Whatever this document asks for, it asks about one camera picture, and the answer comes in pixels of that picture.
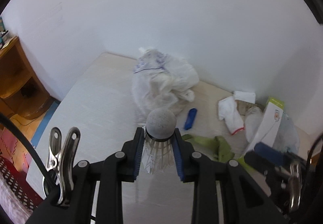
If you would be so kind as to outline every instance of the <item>brown furniture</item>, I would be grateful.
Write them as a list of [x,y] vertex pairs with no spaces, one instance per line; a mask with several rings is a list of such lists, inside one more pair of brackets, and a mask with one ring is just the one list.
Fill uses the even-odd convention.
[[53,99],[30,66],[20,45],[13,38],[0,50],[0,112],[34,119],[43,114]]

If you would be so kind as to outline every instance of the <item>red trim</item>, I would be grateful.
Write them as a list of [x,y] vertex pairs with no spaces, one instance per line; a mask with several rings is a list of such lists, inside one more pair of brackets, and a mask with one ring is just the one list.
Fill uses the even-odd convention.
[[231,136],[233,136],[235,133],[237,133],[238,131],[241,131],[241,130],[244,130],[244,127],[241,127],[241,128],[239,128],[239,129],[237,129],[236,131],[234,131],[234,132],[231,134]]

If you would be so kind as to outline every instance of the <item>plastic bag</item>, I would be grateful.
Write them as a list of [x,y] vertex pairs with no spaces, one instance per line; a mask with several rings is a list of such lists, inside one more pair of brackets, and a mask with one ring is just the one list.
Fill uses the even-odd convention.
[[300,141],[295,125],[292,119],[283,113],[273,149],[298,154],[299,146]]
[[198,82],[197,72],[185,60],[153,49],[138,59],[132,95],[144,119],[158,107],[177,115],[188,102],[193,102],[194,92],[190,88]]
[[259,107],[248,109],[244,119],[245,137],[249,143],[254,139],[256,131],[263,119],[263,113]]

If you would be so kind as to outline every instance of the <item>white wall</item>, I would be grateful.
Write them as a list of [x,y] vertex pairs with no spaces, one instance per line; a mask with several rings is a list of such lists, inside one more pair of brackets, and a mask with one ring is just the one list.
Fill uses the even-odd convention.
[[323,129],[323,30],[303,0],[11,0],[2,16],[59,100],[102,52],[155,46],[201,80],[284,100],[307,133]]

